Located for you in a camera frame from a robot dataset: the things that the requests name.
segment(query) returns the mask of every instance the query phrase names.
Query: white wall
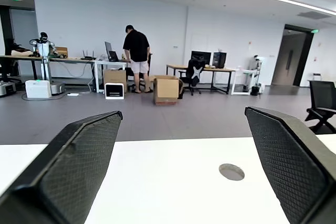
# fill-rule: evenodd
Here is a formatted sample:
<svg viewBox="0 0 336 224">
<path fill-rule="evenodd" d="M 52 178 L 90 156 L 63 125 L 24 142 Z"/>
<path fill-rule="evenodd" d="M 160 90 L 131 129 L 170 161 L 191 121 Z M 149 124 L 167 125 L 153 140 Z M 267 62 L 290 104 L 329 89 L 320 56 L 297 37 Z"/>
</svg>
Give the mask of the white wall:
<svg viewBox="0 0 336 224">
<path fill-rule="evenodd" d="M 189 61 L 192 50 L 222 49 L 227 53 L 227 68 L 247 68 L 251 57 L 259 55 L 265 59 L 259 81 L 270 85 L 284 26 L 269 20 L 190 7 L 184 63 Z M 227 78 L 228 74 L 217 74 L 218 83 L 227 83 Z M 211 82 L 211 74 L 202 73 L 201 81 Z"/>
<path fill-rule="evenodd" d="M 125 27 L 132 24 L 146 34 L 153 53 L 151 73 L 165 73 L 167 63 L 183 61 L 187 7 L 150 0 L 35 0 L 39 32 L 56 46 L 67 47 L 69 57 L 82 50 L 106 55 L 104 41 L 112 43 L 119 58 Z M 52 75 L 69 77 L 63 66 L 51 64 Z M 75 76 L 82 64 L 67 65 Z M 85 77 L 91 77 L 89 66 Z"/>
<path fill-rule="evenodd" d="M 21 44 L 22 47 L 32 50 L 33 47 L 29 44 L 31 39 L 38 38 L 36 15 L 32 10 L 11 9 L 11 21 L 14 41 Z M 41 75 L 40 63 L 35 62 L 36 71 Z M 33 75 L 32 63 L 26 60 L 19 61 L 20 74 Z"/>
<path fill-rule="evenodd" d="M 336 81 L 336 28 L 322 29 L 314 35 L 301 86 L 308 87 L 313 73 L 322 74 L 325 81 Z"/>
</svg>

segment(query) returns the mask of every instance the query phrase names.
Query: textured pad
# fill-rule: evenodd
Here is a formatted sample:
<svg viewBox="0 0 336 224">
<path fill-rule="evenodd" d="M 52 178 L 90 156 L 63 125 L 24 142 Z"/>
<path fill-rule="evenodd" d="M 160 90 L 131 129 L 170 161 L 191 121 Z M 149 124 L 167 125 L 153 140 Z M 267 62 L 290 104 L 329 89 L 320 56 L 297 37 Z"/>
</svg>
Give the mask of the textured pad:
<svg viewBox="0 0 336 224">
<path fill-rule="evenodd" d="M 291 224 L 301 223 L 326 190 L 325 176 L 279 121 L 251 110 L 246 116 L 262 167 L 282 209 Z"/>
<path fill-rule="evenodd" d="M 84 127 L 40 182 L 47 207 L 70 224 L 84 223 L 89 214 L 109 167 L 120 121 L 116 114 Z"/>
</svg>

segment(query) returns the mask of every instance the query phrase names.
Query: cardboard box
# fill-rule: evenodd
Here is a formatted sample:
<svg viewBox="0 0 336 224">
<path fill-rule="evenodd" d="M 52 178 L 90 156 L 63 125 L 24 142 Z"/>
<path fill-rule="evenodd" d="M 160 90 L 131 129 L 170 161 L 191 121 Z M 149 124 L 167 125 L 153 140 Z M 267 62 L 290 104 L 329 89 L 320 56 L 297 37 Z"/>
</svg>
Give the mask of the cardboard box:
<svg viewBox="0 0 336 224">
<path fill-rule="evenodd" d="M 125 70 L 104 71 L 104 85 L 105 83 L 123 83 L 124 92 L 127 93 L 126 71 Z"/>
<path fill-rule="evenodd" d="M 179 85 L 176 76 L 155 76 L 154 103 L 156 105 L 175 104 L 179 98 Z"/>
</svg>

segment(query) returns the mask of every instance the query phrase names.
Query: cable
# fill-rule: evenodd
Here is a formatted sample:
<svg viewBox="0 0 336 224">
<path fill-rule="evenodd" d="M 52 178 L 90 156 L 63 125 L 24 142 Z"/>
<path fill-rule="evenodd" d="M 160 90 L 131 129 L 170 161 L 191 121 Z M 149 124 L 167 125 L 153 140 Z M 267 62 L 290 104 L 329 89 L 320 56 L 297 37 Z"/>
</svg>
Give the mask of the cable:
<svg viewBox="0 0 336 224">
<path fill-rule="evenodd" d="M 59 61 L 53 61 L 53 62 L 57 62 L 57 63 L 61 64 L 61 66 L 63 66 L 63 67 L 68 71 L 68 73 L 69 73 L 69 75 L 71 75 L 71 77 L 73 77 L 73 78 L 81 78 L 81 77 L 83 77 L 83 75 L 85 74 L 85 68 L 86 68 L 86 65 L 87 65 L 88 63 L 90 63 L 91 61 L 88 61 L 87 63 L 85 63 L 84 68 L 83 68 L 83 73 L 82 73 L 80 76 L 74 76 L 74 75 L 69 71 L 69 69 L 67 68 L 67 66 L 65 66 L 65 64 L 63 64 L 63 62 L 59 62 Z"/>
<path fill-rule="evenodd" d="M 49 99 L 44 99 L 44 98 L 34 98 L 34 99 L 31 99 L 31 98 L 27 97 L 27 93 L 24 93 L 23 95 L 21 95 L 21 99 L 24 100 L 24 101 L 52 101 L 52 100 L 62 99 L 66 95 L 67 95 L 67 93 L 64 93 L 63 95 L 59 95 L 57 97 L 49 98 Z"/>
</svg>

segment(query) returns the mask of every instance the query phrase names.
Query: white table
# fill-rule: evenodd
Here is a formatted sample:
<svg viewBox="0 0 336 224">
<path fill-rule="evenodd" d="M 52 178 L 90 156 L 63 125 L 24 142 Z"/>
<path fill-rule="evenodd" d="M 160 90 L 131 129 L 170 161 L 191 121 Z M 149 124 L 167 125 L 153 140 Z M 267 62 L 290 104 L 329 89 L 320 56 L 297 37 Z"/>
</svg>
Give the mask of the white table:
<svg viewBox="0 0 336 224">
<path fill-rule="evenodd" d="M 120 62 L 120 61 L 110 62 L 110 61 L 103 61 L 103 60 L 95 60 L 94 62 L 95 62 L 94 63 L 94 75 L 95 75 L 95 79 L 96 79 L 97 93 L 104 93 L 104 89 L 99 89 L 98 65 L 113 66 L 116 69 L 122 68 L 122 70 L 125 70 L 125 68 L 127 66 L 127 62 Z"/>
<path fill-rule="evenodd" d="M 236 82 L 237 82 L 237 77 L 239 76 L 239 74 L 242 74 L 243 76 L 246 74 L 251 74 L 251 79 L 250 79 L 250 83 L 248 84 L 248 92 L 235 92 L 235 87 L 236 87 Z M 251 91 L 252 91 L 252 86 L 254 85 L 255 82 L 255 75 L 257 73 L 257 70 L 247 70 L 247 69 L 236 69 L 235 71 L 235 76 L 233 78 L 233 84 L 232 84 L 232 90 L 231 90 L 231 95 L 234 94 L 240 94 L 240 95 L 250 95 Z"/>
<path fill-rule="evenodd" d="M 336 136 L 320 136 L 336 153 Z M 46 145 L 0 146 L 0 191 Z M 242 181 L 223 177 L 231 163 Z M 289 223 L 261 167 L 253 139 L 116 142 L 86 224 Z"/>
</svg>

